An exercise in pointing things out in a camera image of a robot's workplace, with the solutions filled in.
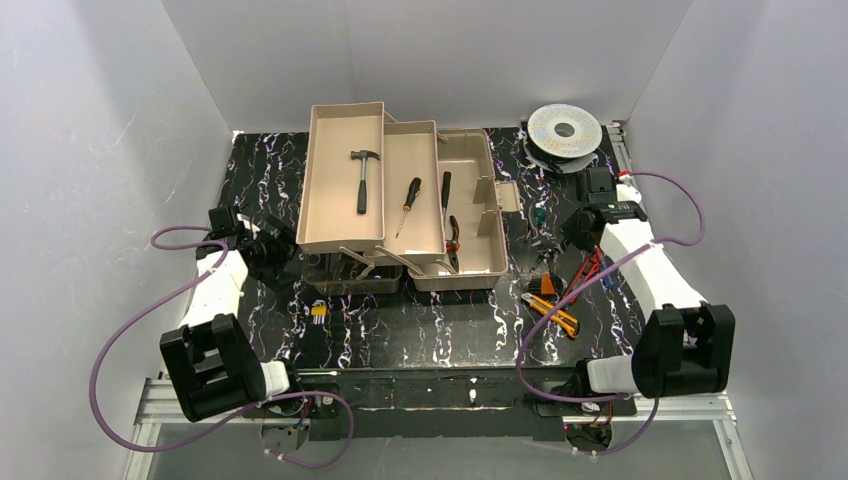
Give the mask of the red utility knife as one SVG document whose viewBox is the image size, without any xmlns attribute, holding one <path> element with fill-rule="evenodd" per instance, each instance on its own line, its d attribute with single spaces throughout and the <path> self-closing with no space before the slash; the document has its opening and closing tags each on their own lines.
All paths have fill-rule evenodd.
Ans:
<svg viewBox="0 0 848 480">
<path fill-rule="evenodd" d="M 601 271 L 601 263 L 597 254 L 587 257 L 568 283 L 564 296 L 570 295 L 577 287 L 595 277 Z"/>
</svg>

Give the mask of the black handled silver pliers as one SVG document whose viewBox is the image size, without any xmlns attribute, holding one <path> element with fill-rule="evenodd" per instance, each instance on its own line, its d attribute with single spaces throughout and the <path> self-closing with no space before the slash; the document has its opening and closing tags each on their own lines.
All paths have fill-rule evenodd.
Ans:
<svg viewBox="0 0 848 480">
<path fill-rule="evenodd" d="M 530 272 L 554 273 L 558 258 L 564 253 L 562 245 L 556 242 L 539 241 L 533 243 L 532 246 L 536 249 L 536 260 L 530 267 Z"/>
</svg>

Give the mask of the orange black small tool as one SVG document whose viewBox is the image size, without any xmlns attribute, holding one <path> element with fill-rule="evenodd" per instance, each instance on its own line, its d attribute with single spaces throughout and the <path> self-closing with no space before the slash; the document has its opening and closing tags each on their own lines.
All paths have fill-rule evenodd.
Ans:
<svg viewBox="0 0 848 480">
<path fill-rule="evenodd" d="M 526 291 L 536 296 L 560 296 L 564 289 L 563 280 L 556 274 L 543 273 L 532 277 L 526 286 Z"/>
</svg>

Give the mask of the orange utility knife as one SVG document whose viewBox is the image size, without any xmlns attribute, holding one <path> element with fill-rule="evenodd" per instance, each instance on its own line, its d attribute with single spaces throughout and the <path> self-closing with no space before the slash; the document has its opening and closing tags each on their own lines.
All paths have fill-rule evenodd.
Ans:
<svg viewBox="0 0 848 480">
<path fill-rule="evenodd" d="M 551 314 L 550 321 L 557 324 L 566 333 L 569 339 L 576 339 L 580 332 L 578 320 L 572 315 L 561 309 L 555 309 L 554 305 L 542 299 L 539 296 L 525 292 L 521 295 L 521 299 L 536 312 L 546 315 Z"/>
</svg>

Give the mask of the black handled claw hammer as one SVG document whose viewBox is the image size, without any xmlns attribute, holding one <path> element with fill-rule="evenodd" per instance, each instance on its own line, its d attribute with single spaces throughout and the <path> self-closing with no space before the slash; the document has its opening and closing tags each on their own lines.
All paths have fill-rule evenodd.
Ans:
<svg viewBox="0 0 848 480">
<path fill-rule="evenodd" d="M 367 163 L 370 159 L 379 161 L 380 154 L 371 150 L 358 150 L 350 152 L 351 160 L 360 161 L 360 180 L 358 185 L 358 196 L 356 212 L 364 215 L 367 212 Z"/>
</svg>

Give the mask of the beige plastic tool box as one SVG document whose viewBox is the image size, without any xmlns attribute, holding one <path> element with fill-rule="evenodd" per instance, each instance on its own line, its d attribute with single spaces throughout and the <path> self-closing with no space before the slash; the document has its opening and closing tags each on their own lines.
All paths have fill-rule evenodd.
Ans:
<svg viewBox="0 0 848 480">
<path fill-rule="evenodd" d="M 356 212 L 360 161 L 371 150 L 367 212 Z M 447 217 L 441 182 L 452 173 Z M 420 193 L 395 237 L 408 186 Z M 399 121 L 381 102 L 311 110 L 296 240 L 303 280 L 325 295 L 395 292 L 409 276 L 422 292 L 491 289 L 509 267 L 503 217 L 520 209 L 517 186 L 501 181 L 487 133 L 440 130 L 432 120 Z M 449 216 L 460 227 L 459 273 L 446 253 Z"/>
</svg>

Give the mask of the yellow black screwdriver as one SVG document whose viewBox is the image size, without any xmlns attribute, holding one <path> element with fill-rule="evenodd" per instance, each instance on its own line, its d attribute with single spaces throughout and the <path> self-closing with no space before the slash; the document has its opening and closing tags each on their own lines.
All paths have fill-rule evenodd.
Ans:
<svg viewBox="0 0 848 480">
<path fill-rule="evenodd" d="M 396 234 L 395 234 L 396 238 L 398 238 L 400 236 L 400 233 L 401 233 L 402 228 L 404 226 L 406 217 L 407 217 L 408 213 L 412 210 L 413 204 L 414 204 L 415 200 L 417 199 L 417 197 L 420 193 L 421 185 L 422 185 L 422 179 L 420 177 L 414 177 L 411 180 L 411 182 L 408 186 L 407 194 L 406 194 L 405 201 L 404 201 L 404 204 L 403 204 L 403 207 L 402 207 L 403 213 L 401 215 L 401 219 L 399 221 L 399 224 L 398 224 L 398 227 L 397 227 L 397 230 L 396 230 Z"/>
</svg>

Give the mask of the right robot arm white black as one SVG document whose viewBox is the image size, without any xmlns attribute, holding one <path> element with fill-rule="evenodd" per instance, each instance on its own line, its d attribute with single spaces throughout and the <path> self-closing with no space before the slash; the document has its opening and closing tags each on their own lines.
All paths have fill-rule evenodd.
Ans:
<svg viewBox="0 0 848 480">
<path fill-rule="evenodd" d="M 662 398 L 724 390 L 735 333 L 731 310 L 709 303 L 677 271 L 635 188 L 607 169 L 588 168 L 578 176 L 577 192 L 582 205 L 561 227 L 565 244 L 604 253 L 635 295 L 646 325 L 632 353 L 580 361 L 573 394 Z"/>
</svg>

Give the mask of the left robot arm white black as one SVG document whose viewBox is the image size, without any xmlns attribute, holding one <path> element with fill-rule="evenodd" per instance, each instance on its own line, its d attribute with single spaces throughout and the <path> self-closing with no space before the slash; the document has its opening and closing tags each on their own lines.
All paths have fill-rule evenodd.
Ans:
<svg viewBox="0 0 848 480">
<path fill-rule="evenodd" d="M 235 206 L 209 212 L 210 230 L 195 248 L 200 283 L 179 326 L 160 338 L 160 352 L 185 417 L 191 422 L 291 390 L 285 361 L 261 362 L 237 320 L 243 286 L 253 278 L 279 292 L 294 278 L 296 233 L 269 215 L 264 226 Z"/>
</svg>

